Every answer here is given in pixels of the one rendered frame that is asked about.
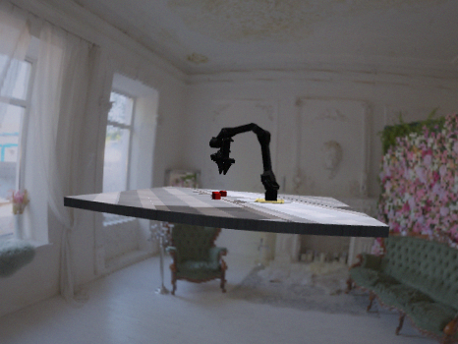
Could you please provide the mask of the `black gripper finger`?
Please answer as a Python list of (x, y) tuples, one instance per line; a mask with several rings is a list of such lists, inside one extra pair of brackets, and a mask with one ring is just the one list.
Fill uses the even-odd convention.
[(222, 165), (223, 165), (223, 175), (225, 175), (232, 164), (222, 163)]
[(223, 171), (223, 165), (222, 165), (222, 163), (220, 163), (220, 162), (215, 162), (215, 163), (218, 165), (219, 174), (221, 174), (222, 171)]

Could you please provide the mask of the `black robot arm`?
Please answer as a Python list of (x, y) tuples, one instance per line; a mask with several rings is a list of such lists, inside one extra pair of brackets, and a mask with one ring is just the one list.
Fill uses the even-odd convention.
[[(217, 137), (212, 137), (209, 142), (210, 147), (215, 148), (228, 148), (230, 149), (230, 142), (233, 142), (231, 137), (234, 137), (237, 134), (244, 133), (247, 131), (253, 131), (258, 135), (258, 141), (261, 145), (262, 152), (262, 161), (263, 161), (263, 174), (260, 175), (262, 184), (266, 189), (265, 192), (265, 201), (277, 201), (277, 190), (279, 190), (279, 185), (275, 181), (274, 172), (272, 170), (271, 163), (271, 154), (269, 148), (270, 142), (270, 132), (263, 130), (257, 124), (251, 123), (241, 127), (224, 127), (221, 129)], [(229, 139), (228, 139), (229, 138)], [(217, 160), (222, 158), (223, 151), (219, 150), (210, 155), (211, 160)]]

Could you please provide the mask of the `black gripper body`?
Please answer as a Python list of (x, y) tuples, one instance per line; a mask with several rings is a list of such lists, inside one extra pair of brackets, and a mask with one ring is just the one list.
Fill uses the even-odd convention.
[(223, 151), (223, 156), (224, 156), (224, 157), (222, 158), (222, 156), (221, 156), (221, 158), (218, 158), (217, 160), (213, 160), (213, 161), (220, 162), (220, 163), (223, 163), (223, 162), (224, 162), (224, 163), (230, 163), (230, 164), (231, 164), (231, 163), (235, 163), (235, 159), (229, 157), (229, 152), (231, 152), (230, 149), (228, 149), (228, 148), (221, 148), (221, 149), (219, 149), (219, 151), (220, 151), (220, 150)]

